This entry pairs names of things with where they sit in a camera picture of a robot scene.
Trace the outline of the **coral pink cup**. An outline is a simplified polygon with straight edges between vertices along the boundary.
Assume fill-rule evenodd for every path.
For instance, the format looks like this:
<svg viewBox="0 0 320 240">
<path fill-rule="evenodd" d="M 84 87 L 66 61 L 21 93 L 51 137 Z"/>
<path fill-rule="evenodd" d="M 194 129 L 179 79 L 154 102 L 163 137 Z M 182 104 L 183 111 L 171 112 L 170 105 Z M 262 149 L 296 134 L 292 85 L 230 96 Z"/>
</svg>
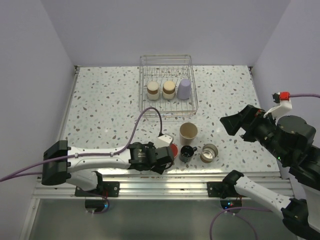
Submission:
<svg viewBox="0 0 320 240">
<path fill-rule="evenodd" d="M 170 144 L 169 147 L 170 147 L 169 156 L 174 161 L 175 158 L 178 156 L 178 153 L 179 153 L 178 146 L 176 144 L 172 143 L 172 144 Z"/>
</svg>

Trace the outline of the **black mug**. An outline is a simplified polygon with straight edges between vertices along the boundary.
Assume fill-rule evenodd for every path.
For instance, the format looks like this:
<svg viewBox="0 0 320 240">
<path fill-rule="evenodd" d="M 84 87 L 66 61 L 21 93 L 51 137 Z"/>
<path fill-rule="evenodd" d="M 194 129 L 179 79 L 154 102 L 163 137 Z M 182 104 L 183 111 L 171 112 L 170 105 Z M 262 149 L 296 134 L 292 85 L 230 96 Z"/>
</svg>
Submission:
<svg viewBox="0 0 320 240">
<path fill-rule="evenodd" d="M 180 150 L 179 159 L 183 163 L 188 163 L 191 161 L 192 157 L 194 156 L 197 150 L 198 148 L 196 146 L 192 147 L 190 145 L 184 145 Z"/>
</svg>

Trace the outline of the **lavender plastic cup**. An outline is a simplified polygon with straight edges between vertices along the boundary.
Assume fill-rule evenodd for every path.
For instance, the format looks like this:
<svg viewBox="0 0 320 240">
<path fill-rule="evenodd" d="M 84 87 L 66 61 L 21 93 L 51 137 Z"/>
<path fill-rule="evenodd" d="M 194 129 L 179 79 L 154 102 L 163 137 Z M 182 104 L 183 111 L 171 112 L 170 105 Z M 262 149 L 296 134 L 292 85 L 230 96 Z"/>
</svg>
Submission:
<svg viewBox="0 0 320 240">
<path fill-rule="evenodd" d="M 177 89 L 177 97 L 180 100 L 187 100 L 191 96 L 191 81 L 184 78 L 180 81 Z"/>
</svg>

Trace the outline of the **steel cup with brown band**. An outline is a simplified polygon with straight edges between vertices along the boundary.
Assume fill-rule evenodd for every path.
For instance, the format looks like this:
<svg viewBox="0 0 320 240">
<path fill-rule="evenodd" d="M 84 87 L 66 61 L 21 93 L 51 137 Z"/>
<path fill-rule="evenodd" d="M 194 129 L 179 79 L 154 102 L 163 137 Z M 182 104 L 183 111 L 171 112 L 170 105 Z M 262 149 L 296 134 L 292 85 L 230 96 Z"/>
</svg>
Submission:
<svg viewBox="0 0 320 240">
<path fill-rule="evenodd" d="M 165 81 L 162 86 L 162 96 L 166 100 L 171 100 L 175 97 L 176 84 L 173 81 Z"/>
</svg>

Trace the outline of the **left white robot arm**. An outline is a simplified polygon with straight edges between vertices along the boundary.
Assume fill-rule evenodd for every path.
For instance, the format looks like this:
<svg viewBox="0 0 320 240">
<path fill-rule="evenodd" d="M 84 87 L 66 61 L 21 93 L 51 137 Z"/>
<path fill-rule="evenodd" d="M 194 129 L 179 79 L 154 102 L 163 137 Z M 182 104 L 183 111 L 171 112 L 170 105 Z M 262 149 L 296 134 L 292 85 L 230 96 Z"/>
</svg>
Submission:
<svg viewBox="0 0 320 240">
<path fill-rule="evenodd" d="M 174 154 L 169 145 L 157 148 L 153 142 L 134 142 L 116 150 L 79 148 L 59 140 L 44 152 L 43 161 L 42 185 L 67 183 L 96 197 L 106 190 L 99 169 L 152 171 L 161 175 L 173 165 Z"/>
</svg>

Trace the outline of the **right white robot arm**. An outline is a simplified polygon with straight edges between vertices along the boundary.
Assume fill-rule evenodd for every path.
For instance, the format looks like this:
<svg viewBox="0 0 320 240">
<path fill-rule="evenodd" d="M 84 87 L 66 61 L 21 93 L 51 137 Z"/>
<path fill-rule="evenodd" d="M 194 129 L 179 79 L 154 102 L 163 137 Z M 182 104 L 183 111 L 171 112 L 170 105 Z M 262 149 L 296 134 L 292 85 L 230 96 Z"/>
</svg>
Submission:
<svg viewBox="0 0 320 240">
<path fill-rule="evenodd" d="M 313 145 L 316 129 L 295 115 L 278 120 L 263 109 L 247 105 L 237 114 L 220 119 L 234 136 L 244 130 L 245 142 L 258 141 L 302 185 L 305 199 L 271 191 L 243 173 L 232 170 L 223 180 L 221 198 L 244 196 L 277 214 L 284 226 L 305 240 L 320 238 L 320 149 Z"/>
</svg>

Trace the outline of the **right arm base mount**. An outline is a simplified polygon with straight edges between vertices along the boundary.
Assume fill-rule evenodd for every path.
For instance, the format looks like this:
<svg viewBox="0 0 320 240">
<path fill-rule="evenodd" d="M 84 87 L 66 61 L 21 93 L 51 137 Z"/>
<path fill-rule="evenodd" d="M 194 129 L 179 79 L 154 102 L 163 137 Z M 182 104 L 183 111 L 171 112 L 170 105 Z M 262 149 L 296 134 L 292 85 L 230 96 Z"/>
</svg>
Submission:
<svg viewBox="0 0 320 240">
<path fill-rule="evenodd" d="M 235 190 L 235 182 L 226 182 L 226 181 L 208 181 L 207 186 L 207 195 L 209 198 L 237 198 L 241 195 Z"/>
</svg>

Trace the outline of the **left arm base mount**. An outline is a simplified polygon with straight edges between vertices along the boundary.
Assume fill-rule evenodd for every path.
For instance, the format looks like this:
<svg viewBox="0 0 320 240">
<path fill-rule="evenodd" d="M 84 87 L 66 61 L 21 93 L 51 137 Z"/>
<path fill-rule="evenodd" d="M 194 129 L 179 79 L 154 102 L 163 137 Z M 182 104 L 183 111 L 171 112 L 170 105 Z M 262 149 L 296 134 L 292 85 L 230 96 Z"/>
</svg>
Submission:
<svg viewBox="0 0 320 240">
<path fill-rule="evenodd" d="M 119 196 L 119 192 L 119 181 L 103 181 L 96 189 L 90 191 L 83 191 L 79 187 L 76 187 L 74 195 L 76 197 L 104 196 L 107 198 L 117 198 Z"/>
</svg>

